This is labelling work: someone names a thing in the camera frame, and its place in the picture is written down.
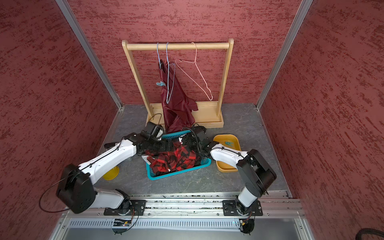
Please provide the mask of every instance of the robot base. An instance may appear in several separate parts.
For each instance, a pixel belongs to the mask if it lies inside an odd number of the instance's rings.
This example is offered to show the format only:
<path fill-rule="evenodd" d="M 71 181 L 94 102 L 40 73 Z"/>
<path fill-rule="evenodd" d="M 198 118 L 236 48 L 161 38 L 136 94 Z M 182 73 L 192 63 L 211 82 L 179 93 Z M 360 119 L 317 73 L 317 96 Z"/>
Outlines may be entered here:
<path fill-rule="evenodd" d="M 145 200 L 131 200 L 131 204 L 132 204 L 131 206 L 133 206 L 133 208 L 135 209 L 135 216 L 136 216 L 136 212 L 139 213 L 139 216 L 143 216 L 146 202 L 147 201 Z M 118 211 L 116 211 L 116 209 L 111 209 L 109 207 L 105 208 L 104 215 L 105 216 L 122 216 L 118 213 Z"/>
<path fill-rule="evenodd" d="M 235 200 L 223 200 L 223 212 L 224 216 L 241 216 L 236 208 Z M 260 201 L 256 200 L 250 206 L 252 209 L 252 216 L 262 216 L 263 210 L 260 205 Z"/>

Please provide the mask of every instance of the vent grille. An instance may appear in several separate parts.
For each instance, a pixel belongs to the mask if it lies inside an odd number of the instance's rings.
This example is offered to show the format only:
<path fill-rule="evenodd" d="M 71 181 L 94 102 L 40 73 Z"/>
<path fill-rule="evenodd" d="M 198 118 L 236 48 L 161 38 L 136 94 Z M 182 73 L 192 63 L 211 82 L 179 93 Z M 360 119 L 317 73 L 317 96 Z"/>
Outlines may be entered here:
<path fill-rule="evenodd" d="M 114 218 L 72 218 L 69 228 L 126 228 L 113 227 Z M 145 219 L 140 218 L 134 228 L 166 228 L 185 230 L 236 230 L 240 227 L 239 219 Z"/>
<path fill-rule="evenodd" d="M 111 228 L 113 218 L 72 218 L 69 228 Z"/>
<path fill-rule="evenodd" d="M 139 219 L 135 226 L 137 228 L 238 229 L 240 223 L 238 219 Z"/>

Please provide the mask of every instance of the red and black plaid shirt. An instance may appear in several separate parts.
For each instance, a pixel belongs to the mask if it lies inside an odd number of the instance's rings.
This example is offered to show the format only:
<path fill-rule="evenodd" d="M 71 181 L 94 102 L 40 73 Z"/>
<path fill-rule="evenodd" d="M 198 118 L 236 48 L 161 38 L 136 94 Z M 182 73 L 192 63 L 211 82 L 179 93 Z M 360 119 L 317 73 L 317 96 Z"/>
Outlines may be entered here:
<path fill-rule="evenodd" d="M 147 160 L 151 163 L 150 167 L 156 176 L 164 175 L 170 172 L 176 172 L 194 166 L 200 165 L 200 156 L 188 146 L 182 145 L 178 139 L 173 141 L 174 149 L 171 152 L 150 152 Z"/>

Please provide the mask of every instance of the blue clothespin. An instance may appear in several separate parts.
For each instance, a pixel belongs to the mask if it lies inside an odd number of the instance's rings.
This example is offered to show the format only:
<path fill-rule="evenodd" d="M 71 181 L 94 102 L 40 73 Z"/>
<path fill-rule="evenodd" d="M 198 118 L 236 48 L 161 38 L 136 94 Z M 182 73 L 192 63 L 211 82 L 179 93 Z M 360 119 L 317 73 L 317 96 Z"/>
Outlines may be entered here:
<path fill-rule="evenodd" d="M 159 82 L 159 83 L 156 83 L 156 85 L 157 85 L 157 86 L 166 86 L 166 84 L 165 84 L 163 81 L 161 81 L 161 82 Z"/>

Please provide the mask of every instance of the wooden rod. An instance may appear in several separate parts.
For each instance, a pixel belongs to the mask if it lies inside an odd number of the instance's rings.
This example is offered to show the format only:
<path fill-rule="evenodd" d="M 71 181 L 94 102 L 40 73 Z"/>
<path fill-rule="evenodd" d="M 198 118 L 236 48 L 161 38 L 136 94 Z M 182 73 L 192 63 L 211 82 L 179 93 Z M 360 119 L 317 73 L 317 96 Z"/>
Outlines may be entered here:
<path fill-rule="evenodd" d="M 139 88 L 141 97 L 143 98 L 145 107 L 147 108 L 148 115 L 151 118 L 153 116 L 153 109 L 152 109 L 151 105 L 149 104 L 147 93 L 146 93 L 145 87 L 141 81 L 139 70 L 137 69 L 136 62 L 135 62 L 135 59 L 133 58 L 132 52 L 127 49 L 127 45 L 129 45 L 129 44 L 126 40 L 123 40 L 121 44 L 122 44 L 122 48 L 124 49 L 125 55 L 127 56 L 129 65 L 131 66 L 133 76 L 135 77 L 135 80 L 136 80 L 137 86 Z"/>
<path fill-rule="evenodd" d="M 156 50 L 156 43 L 129 43 L 127 50 Z M 165 50 L 167 44 L 159 43 L 159 50 Z M 196 43 L 197 49 L 228 49 L 229 43 Z M 195 49 L 193 43 L 169 43 L 168 50 Z"/>
<path fill-rule="evenodd" d="M 216 115 L 217 116 L 220 116 L 220 114 L 221 114 L 221 104 L 223 103 L 225 84 L 227 83 L 229 64 L 231 63 L 233 43 L 234 43 L 233 38 L 230 38 L 228 40 L 229 48 L 228 48 L 227 54 L 225 56 L 224 69 L 223 69 L 223 77 L 222 77 L 222 80 L 221 80 L 220 93 L 218 95 L 218 102 L 217 102 L 217 109 L 216 109 Z"/>

